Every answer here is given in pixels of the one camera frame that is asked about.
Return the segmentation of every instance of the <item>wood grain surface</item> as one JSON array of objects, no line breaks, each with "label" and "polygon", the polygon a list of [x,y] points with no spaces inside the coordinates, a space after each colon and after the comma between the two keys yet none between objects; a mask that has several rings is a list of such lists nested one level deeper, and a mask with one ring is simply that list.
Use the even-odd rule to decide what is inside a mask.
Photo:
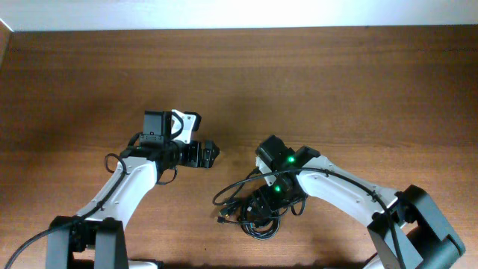
[{"label": "wood grain surface", "polygon": [[[478,26],[14,33],[0,70],[0,264],[109,179],[149,110],[196,111],[210,170],[179,168],[125,231],[131,258],[184,266],[363,262],[367,230],[309,199],[274,239],[216,223],[216,192],[271,134],[377,184],[425,189],[478,263]],[[249,186],[251,191],[256,186]],[[46,240],[15,268],[44,266]]]},{"label": "wood grain surface", "polygon": [[8,40],[10,38],[10,30],[0,21],[0,67],[3,61],[3,55],[7,49]]}]

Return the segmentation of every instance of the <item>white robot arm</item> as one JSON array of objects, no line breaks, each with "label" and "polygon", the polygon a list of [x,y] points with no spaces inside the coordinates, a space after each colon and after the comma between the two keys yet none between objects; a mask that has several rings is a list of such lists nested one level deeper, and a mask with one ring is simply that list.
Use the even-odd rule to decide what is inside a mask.
[{"label": "white robot arm", "polygon": [[75,261],[72,252],[95,248],[94,268],[159,269],[157,261],[128,260],[123,230],[142,198],[160,181],[165,170],[177,166],[212,167],[219,148],[212,141],[191,140],[199,128],[201,117],[196,113],[146,111],[144,126],[128,143],[118,159],[113,175],[76,217],[57,217],[51,227],[64,227],[49,235],[47,269],[90,268]]},{"label": "white robot arm", "polygon": [[[440,212],[431,197],[411,185],[404,192],[367,182],[334,165],[317,150],[303,146],[294,151],[276,136],[266,139],[256,150],[256,166],[261,176],[250,177],[228,186],[213,200],[225,205],[220,223],[240,224],[243,231],[257,239],[272,238],[279,229],[280,217],[289,209],[300,215],[307,197],[325,200],[364,225],[377,249],[377,256],[364,269],[450,268],[465,253],[465,245]],[[266,185],[250,198],[216,202],[225,191],[255,179]],[[294,204],[302,202],[299,214]],[[239,221],[226,217],[241,207]],[[407,223],[418,227],[405,235]],[[255,228],[270,229],[259,231]]]}]

